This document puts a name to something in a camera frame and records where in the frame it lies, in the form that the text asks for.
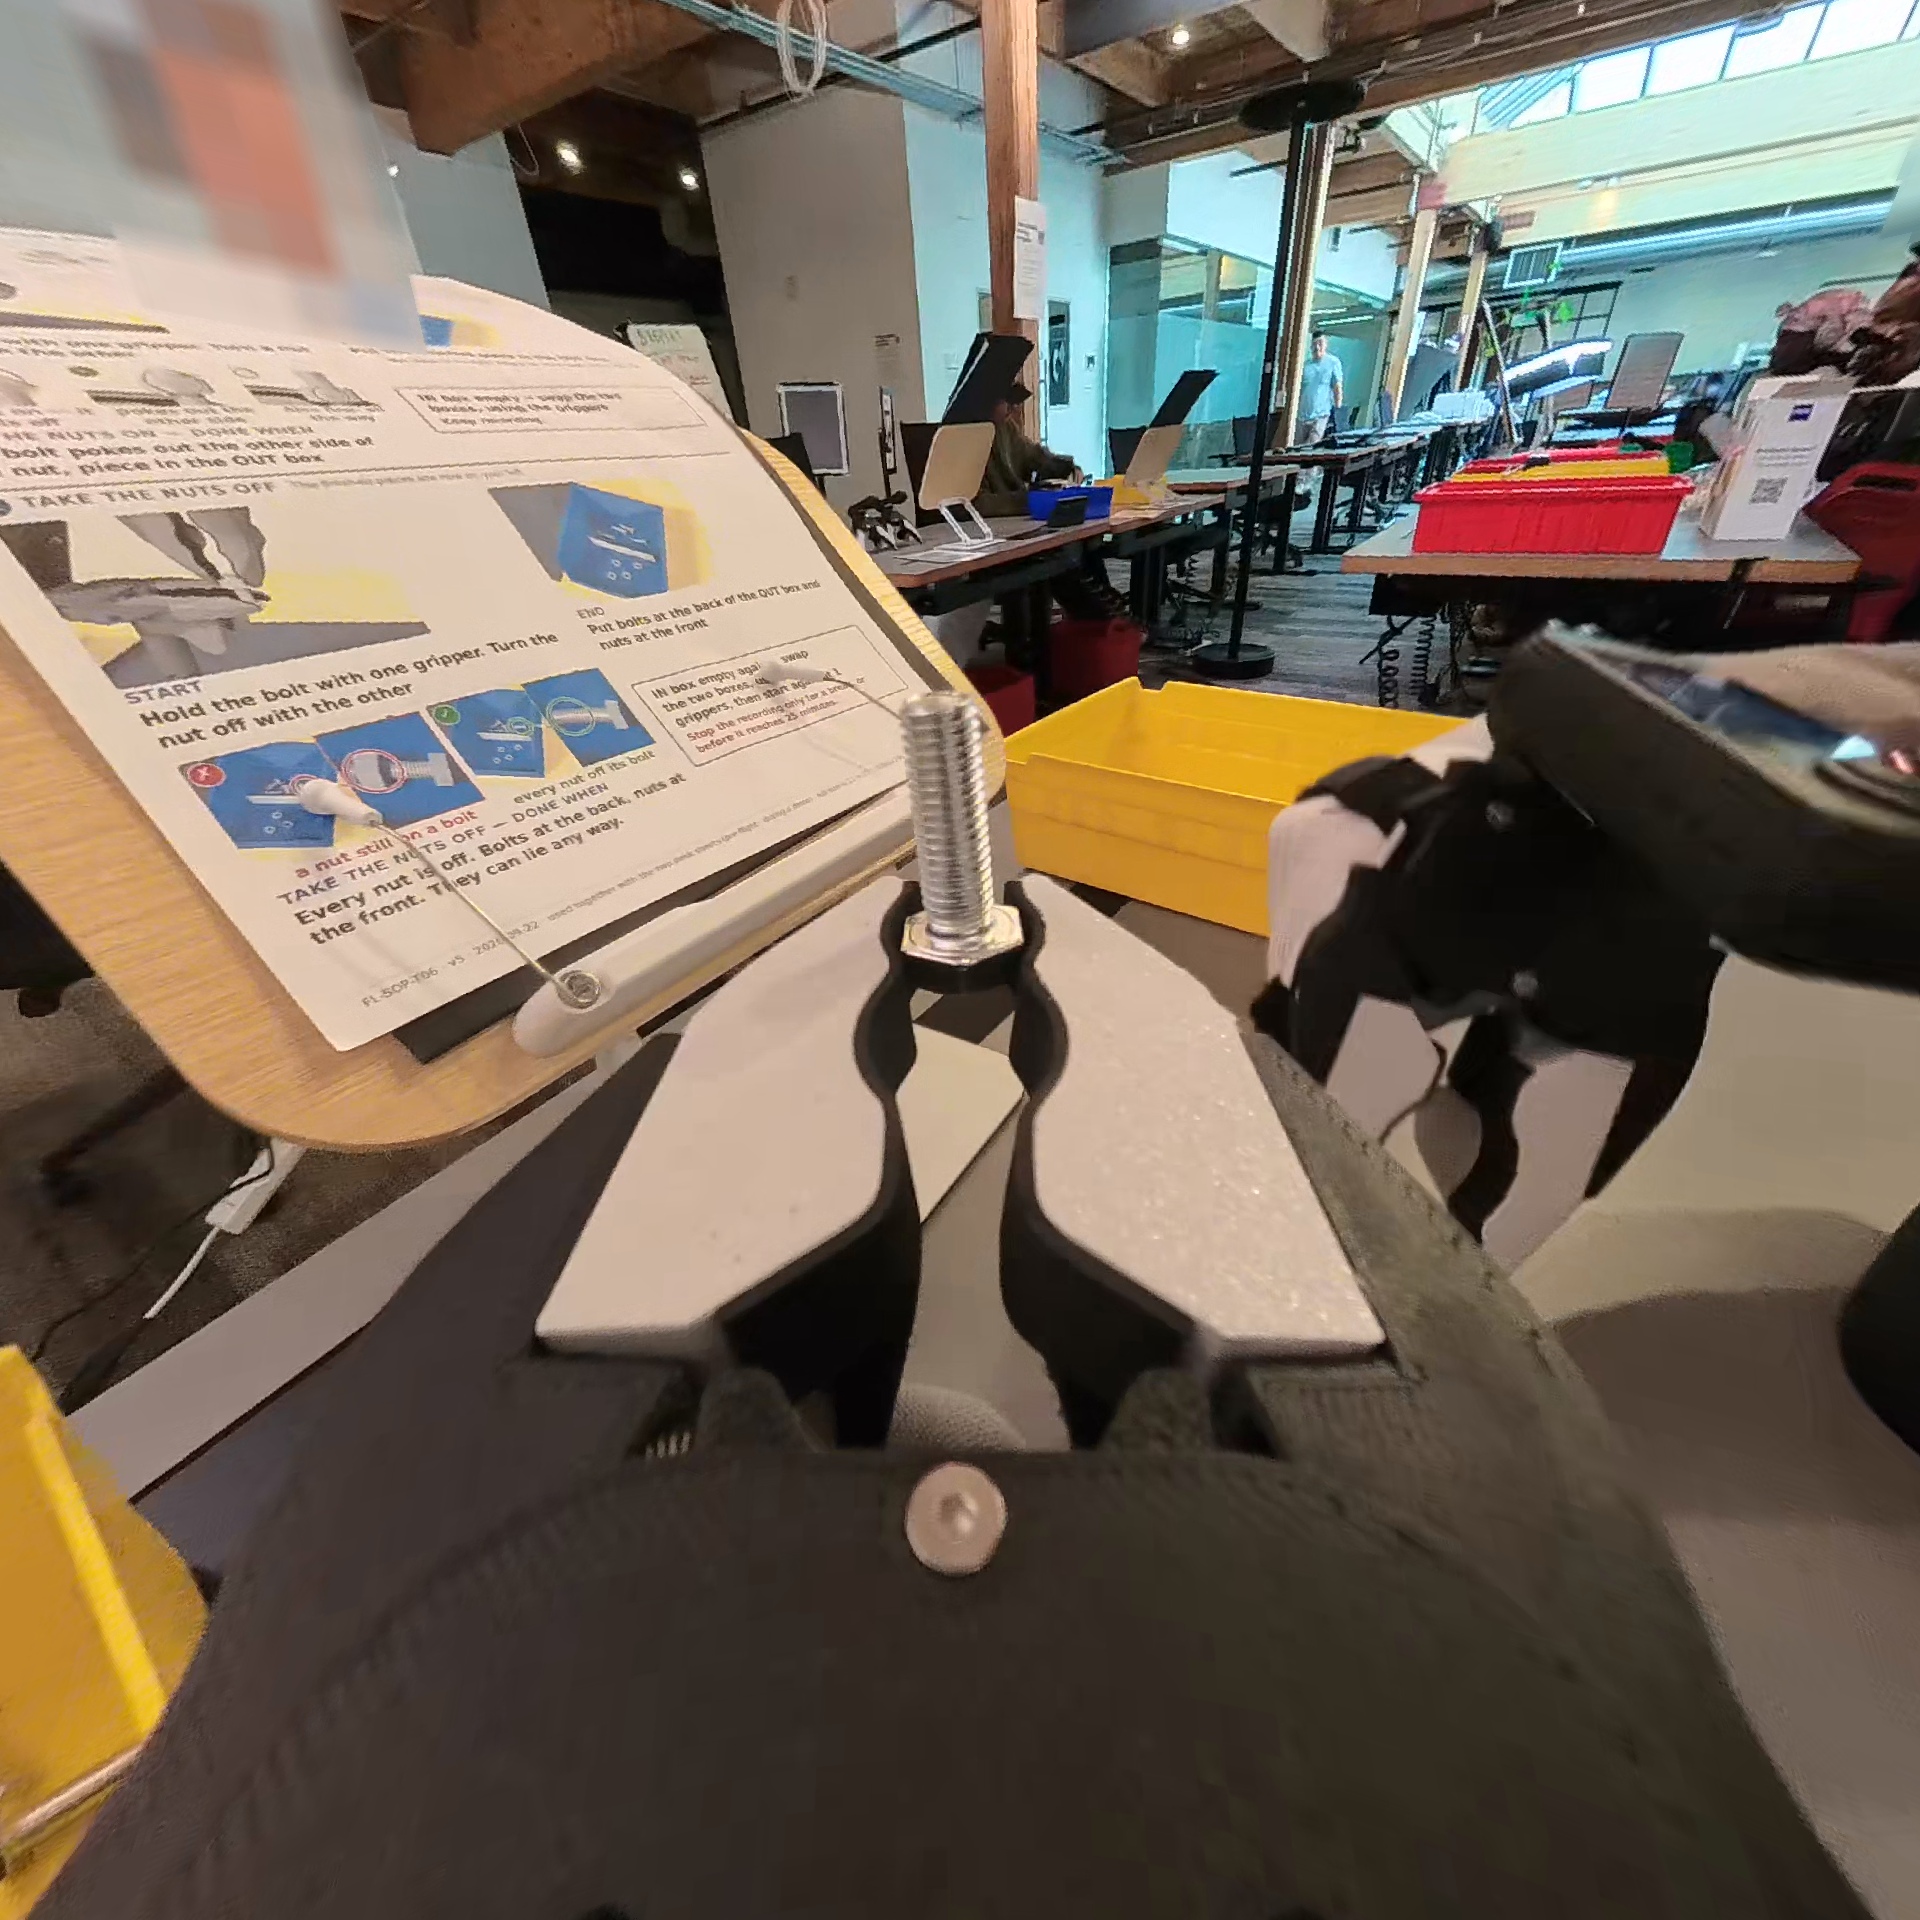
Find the grey desk wood edge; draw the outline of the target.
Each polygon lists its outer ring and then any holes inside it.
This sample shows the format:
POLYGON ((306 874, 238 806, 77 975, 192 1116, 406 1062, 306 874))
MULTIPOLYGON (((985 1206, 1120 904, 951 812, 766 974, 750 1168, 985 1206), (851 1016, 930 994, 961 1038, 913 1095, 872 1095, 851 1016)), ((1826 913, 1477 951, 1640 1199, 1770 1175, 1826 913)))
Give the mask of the grey desk wood edge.
POLYGON ((1129 567, 1129 617, 1149 634, 1161 618, 1168 560, 1215 553, 1229 535, 1229 496, 1221 487, 1174 488, 1153 506, 1115 506, 1102 521, 1055 530, 1034 521, 1005 521, 987 538, 931 538, 889 548, 872 560, 907 605, 943 615, 971 602, 995 602, 1024 638, 1024 665, 1034 686, 1038 714, 1065 703, 1050 669, 1049 590, 1072 576, 1080 556, 1129 567))

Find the red plastic bin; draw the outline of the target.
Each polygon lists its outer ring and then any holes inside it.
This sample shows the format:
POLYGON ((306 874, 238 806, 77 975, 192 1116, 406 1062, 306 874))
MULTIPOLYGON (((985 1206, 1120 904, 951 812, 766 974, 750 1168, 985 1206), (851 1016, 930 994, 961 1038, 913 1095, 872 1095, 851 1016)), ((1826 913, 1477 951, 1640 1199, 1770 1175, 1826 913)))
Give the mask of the red plastic bin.
POLYGON ((1690 496, 1682 472, 1480 472, 1415 496, 1410 551, 1445 558, 1648 558, 1690 496))

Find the wooden support post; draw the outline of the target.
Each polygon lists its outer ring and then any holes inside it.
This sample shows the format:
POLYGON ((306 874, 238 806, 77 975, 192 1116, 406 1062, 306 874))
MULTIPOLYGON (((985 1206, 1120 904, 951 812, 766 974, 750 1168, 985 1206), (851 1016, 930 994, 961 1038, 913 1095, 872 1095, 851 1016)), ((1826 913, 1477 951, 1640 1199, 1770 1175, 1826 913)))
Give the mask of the wooden support post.
POLYGON ((1039 349, 1045 293, 1024 274, 1022 215, 1039 200, 1039 6, 981 1, 981 122, 987 177, 991 328, 1039 349))

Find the black floor pole stand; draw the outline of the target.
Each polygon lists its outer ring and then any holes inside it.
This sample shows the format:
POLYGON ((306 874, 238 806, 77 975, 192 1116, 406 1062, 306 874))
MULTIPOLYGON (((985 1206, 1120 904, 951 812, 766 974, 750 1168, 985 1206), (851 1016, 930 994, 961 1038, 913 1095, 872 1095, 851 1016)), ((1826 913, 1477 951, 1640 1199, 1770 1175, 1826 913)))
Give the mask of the black floor pole stand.
POLYGON ((1283 133, 1287 161, 1264 326, 1255 445, 1238 490, 1229 631, 1225 639, 1200 645, 1187 655, 1187 668, 1205 680, 1258 680, 1274 663, 1270 646, 1253 645, 1242 634, 1262 524, 1266 453, 1274 431, 1282 441, 1290 437, 1294 375, 1288 365, 1302 332, 1312 326, 1312 268, 1325 218, 1335 126, 1350 118, 1362 101, 1362 79, 1317 78, 1273 86, 1253 98, 1238 116, 1253 133, 1283 133))

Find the whiteboard easel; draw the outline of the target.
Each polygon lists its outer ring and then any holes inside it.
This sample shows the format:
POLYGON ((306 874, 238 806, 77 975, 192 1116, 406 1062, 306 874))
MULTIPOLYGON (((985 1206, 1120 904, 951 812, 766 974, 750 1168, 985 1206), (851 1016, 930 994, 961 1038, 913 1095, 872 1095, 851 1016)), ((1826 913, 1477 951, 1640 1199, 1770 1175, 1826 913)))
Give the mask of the whiteboard easel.
POLYGON ((689 385, 720 418, 736 424, 736 407, 696 324, 626 320, 618 336, 659 370, 689 385))

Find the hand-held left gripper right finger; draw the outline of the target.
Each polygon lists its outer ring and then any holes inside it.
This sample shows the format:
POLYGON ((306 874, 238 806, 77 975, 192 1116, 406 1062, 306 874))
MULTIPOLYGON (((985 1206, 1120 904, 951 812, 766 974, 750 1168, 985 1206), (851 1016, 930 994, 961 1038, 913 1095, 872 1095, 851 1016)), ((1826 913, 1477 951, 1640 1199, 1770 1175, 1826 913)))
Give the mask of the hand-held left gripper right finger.
POLYGON ((1385 1326, 1235 1015, 1050 878, 1008 884, 1024 1089, 998 1296, 1073 1448, 1171 1374, 1205 1409, 1277 1365, 1385 1358, 1385 1326))

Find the black textured wrist pad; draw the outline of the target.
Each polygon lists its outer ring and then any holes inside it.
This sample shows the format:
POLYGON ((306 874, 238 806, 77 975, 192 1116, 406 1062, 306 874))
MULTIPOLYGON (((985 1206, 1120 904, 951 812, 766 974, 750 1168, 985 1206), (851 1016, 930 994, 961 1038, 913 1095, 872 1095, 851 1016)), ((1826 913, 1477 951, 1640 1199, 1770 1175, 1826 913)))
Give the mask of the black textured wrist pad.
POLYGON ((1882 1241, 1849 1290, 1837 1343, 1859 1404, 1917 1455, 1917 1210, 1882 1241))

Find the white page ledge bar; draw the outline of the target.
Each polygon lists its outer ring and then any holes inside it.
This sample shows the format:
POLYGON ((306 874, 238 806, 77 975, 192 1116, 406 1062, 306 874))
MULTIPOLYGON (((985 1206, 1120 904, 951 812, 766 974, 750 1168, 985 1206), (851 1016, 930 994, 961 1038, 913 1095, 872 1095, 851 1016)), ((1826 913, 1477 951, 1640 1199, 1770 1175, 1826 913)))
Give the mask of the white page ledge bar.
POLYGON ((681 1000, 739 967, 915 850, 904 796, 857 806, 715 893, 673 904, 563 967, 518 1007, 511 1038, 538 1061, 582 1048, 635 1024, 648 1005, 681 1000))

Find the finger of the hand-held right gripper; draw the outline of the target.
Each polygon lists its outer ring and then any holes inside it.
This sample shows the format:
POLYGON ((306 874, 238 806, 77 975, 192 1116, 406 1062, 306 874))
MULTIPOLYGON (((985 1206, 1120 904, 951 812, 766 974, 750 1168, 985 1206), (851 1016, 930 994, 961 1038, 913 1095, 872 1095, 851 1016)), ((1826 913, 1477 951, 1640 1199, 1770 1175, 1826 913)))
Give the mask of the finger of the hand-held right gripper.
POLYGON ((1405 816, 1427 792, 1418 760, 1350 760, 1312 782, 1266 834, 1266 981, 1256 1030, 1298 1053, 1294 977, 1309 936, 1330 922, 1352 874, 1379 869, 1405 816))
POLYGON ((1478 712, 1427 738, 1402 756, 1408 798, 1440 798, 1463 785, 1482 783, 1482 767, 1494 754, 1490 719, 1478 712))

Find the white printed box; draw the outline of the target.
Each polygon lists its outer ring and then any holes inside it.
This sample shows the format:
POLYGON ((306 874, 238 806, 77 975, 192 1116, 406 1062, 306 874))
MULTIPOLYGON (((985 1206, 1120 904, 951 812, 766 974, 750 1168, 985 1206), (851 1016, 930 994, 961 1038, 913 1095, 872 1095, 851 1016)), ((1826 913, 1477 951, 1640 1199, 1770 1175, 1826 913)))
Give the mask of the white printed box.
POLYGON ((1697 532, 1713 543, 1784 541, 1853 389, 1830 370, 1757 375, 1715 442, 1711 474, 1695 488, 1697 532))

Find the silver hex nut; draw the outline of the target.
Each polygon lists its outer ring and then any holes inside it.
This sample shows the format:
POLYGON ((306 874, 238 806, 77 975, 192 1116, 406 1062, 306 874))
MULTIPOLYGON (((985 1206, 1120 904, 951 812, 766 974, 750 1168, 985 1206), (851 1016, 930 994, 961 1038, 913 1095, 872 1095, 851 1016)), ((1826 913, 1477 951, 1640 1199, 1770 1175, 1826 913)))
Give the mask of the silver hex nut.
POLYGON ((994 871, 985 721, 954 690, 920 693, 897 718, 918 872, 903 960, 930 992, 998 986, 1016 969, 1024 926, 994 871))

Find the yellow plastic bin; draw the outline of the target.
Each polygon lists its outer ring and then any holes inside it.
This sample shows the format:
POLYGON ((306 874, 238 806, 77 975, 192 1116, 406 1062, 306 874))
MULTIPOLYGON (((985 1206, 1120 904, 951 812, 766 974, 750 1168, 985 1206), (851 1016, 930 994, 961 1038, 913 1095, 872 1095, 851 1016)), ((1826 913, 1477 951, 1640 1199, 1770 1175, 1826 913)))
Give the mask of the yellow plastic bin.
POLYGON ((1453 732, 1432 712, 1136 679, 1003 743, 1024 869, 1264 936, 1277 814, 1358 759, 1453 732))
POLYGON ((1 1350, 1 1916, 22 1918, 123 1782, 207 1618, 187 1564, 1 1350))

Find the red handled caddy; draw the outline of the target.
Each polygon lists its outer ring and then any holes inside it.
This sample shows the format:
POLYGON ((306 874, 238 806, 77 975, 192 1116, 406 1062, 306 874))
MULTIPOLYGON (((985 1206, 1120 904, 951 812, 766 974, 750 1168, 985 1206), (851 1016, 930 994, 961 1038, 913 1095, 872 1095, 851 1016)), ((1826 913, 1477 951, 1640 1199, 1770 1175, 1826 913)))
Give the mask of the red handled caddy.
POLYGON ((1882 645, 1914 633, 1917 466, 1856 464, 1806 505, 1824 535, 1857 558, 1843 638, 1882 645))

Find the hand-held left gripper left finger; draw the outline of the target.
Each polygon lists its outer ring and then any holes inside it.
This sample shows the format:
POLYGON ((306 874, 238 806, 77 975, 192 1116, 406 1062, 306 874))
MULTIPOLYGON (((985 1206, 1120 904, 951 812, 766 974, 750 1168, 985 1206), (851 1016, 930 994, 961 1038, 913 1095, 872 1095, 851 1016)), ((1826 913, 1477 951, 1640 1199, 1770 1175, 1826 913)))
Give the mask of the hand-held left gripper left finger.
POLYGON ((886 1440, 920 1296, 915 898, 865 884, 687 1020, 535 1318, 546 1350, 758 1368, 824 1398, 843 1446, 886 1440))

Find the long grey desk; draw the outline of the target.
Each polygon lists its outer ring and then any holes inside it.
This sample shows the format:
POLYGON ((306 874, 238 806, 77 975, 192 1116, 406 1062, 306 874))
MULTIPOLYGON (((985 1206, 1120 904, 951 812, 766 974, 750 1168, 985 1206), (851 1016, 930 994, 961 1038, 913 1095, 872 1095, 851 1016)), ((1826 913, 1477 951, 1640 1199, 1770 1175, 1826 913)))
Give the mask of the long grey desk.
POLYGON ((1385 708, 1482 706, 1509 654, 1554 622, 1657 654, 1752 654, 1843 639, 1857 594, 1880 588, 1851 546, 1806 516, 1783 541, 1727 543, 1682 511, 1651 556, 1427 553, 1415 546, 1417 524, 1405 511, 1339 562, 1373 582, 1385 708))

